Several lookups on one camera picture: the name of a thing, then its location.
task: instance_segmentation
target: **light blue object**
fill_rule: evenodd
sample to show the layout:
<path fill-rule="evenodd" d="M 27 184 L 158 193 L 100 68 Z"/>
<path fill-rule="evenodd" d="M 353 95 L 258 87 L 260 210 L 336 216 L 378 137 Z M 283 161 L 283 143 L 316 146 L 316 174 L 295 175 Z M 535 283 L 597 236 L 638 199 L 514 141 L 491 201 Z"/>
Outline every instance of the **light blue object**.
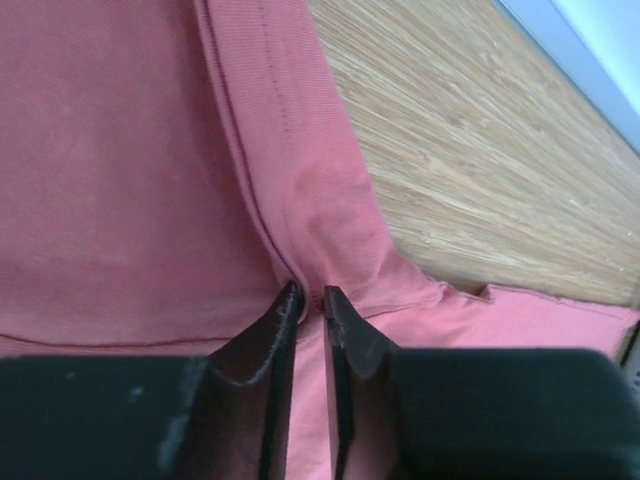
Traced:
<path fill-rule="evenodd" d="M 495 0 L 640 154 L 640 0 Z"/>

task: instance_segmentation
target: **wrinkled fabric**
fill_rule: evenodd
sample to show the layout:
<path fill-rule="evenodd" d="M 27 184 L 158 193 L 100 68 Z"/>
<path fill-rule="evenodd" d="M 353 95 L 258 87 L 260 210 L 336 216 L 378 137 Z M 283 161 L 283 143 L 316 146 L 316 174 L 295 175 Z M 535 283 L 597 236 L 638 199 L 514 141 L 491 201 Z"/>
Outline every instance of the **wrinkled fabric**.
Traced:
<path fill-rule="evenodd" d="M 640 317 L 403 258 L 303 0 L 5 0 L 0 37 L 0 355 L 210 353 L 294 278 L 287 476 L 324 480 L 324 285 L 406 346 L 613 355 Z"/>

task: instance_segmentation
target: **black object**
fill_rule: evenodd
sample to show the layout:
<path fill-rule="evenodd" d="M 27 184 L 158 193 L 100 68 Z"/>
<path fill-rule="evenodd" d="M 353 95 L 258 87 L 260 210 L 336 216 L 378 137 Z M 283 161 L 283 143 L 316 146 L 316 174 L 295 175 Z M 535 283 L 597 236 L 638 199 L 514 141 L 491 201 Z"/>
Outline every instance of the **black object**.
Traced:
<path fill-rule="evenodd" d="M 325 310 L 335 480 L 640 478 L 638 409 L 603 355 L 402 349 L 339 288 Z"/>
<path fill-rule="evenodd" d="M 284 478 L 293 283 L 209 357 L 0 360 L 2 480 Z"/>

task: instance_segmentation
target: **wood grain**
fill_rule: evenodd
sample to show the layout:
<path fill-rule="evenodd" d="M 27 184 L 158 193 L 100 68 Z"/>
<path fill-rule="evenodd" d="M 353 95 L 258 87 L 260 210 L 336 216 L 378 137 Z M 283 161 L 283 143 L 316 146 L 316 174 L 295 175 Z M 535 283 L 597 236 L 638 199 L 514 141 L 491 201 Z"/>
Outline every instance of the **wood grain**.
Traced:
<path fill-rule="evenodd" d="M 488 0 L 312 0 L 399 248 L 488 282 L 640 300 L 640 159 Z"/>

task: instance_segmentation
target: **garment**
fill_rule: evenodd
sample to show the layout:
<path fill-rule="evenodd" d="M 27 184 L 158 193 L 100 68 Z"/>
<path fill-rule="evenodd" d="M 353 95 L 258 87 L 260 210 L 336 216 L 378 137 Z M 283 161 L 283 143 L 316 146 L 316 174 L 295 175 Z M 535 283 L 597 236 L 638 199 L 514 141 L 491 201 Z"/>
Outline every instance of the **garment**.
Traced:
<path fill-rule="evenodd" d="M 406 346 L 584 346 L 639 315 L 395 249 L 303 0 L 0 7 L 0 355 L 209 353 L 296 279 L 288 478 L 329 478 L 321 302 Z"/>

